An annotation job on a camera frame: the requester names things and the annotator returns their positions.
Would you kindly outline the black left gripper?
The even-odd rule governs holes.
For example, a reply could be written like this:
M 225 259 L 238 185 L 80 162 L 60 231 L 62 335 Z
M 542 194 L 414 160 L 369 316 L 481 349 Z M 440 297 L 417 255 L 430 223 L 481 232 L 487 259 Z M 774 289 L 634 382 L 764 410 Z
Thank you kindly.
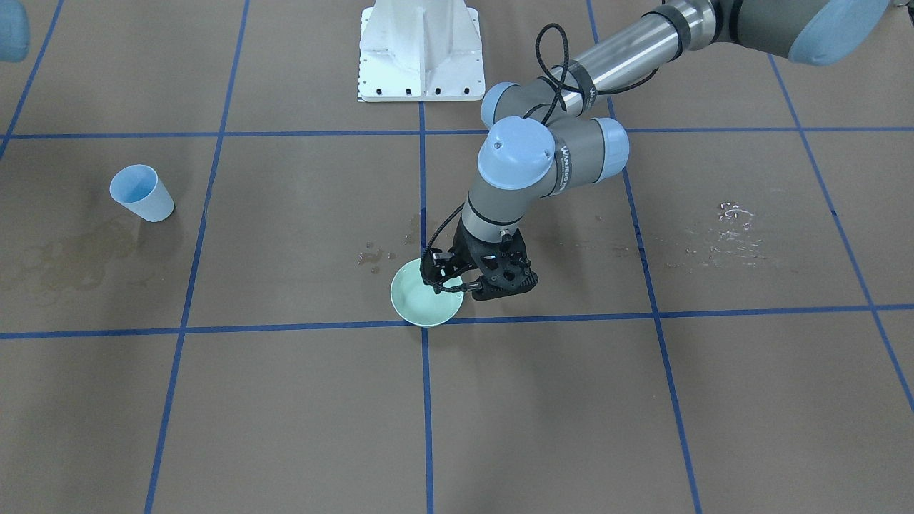
M 515 266 L 510 259 L 512 244 L 513 232 L 507 228 L 496 230 L 496 240 L 491 243 L 473 236 L 459 221 L 451 248 L 453 253 L 432 247 L 425 248 L 422 253 L 422 283 L 430 286 L 435 295 L 455 292 L 453 286 L 446 285 L 447 280 L 453 278 L 450 269 L 453 268 L 451 261 L 454 256 L 460 261 L 455 266 L 478 270 L 477 281 L 480 283 L 512 283 L 515 280 Z

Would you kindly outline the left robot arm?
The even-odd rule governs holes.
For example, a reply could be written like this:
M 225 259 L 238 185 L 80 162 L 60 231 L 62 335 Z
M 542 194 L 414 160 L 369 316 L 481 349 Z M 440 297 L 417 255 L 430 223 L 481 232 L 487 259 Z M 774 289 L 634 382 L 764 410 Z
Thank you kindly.
M 422 253 L 422 283 L 477 301 L 538 284 L 519 230 L 530 205 L 627 165 L 630 142 L 619 121 L 586 115 L 601 98 L 646 84 L 662 65 L 718 42 L 828 66 L 860 46 L 887 9 L 885 1 L 663 1 L 578 56 L 564 50 L 529 84 L 493 86 L 481 107 L 488 134 L 478 172 L 453 212 L 453 244 Z

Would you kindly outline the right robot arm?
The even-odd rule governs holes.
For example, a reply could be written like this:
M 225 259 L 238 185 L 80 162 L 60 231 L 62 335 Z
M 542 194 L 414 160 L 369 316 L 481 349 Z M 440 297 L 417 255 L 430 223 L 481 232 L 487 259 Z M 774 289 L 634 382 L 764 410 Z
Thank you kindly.
M 31 46 L 31 26 L 21 1 L 1 1 L 1 61 L 23 61 Z

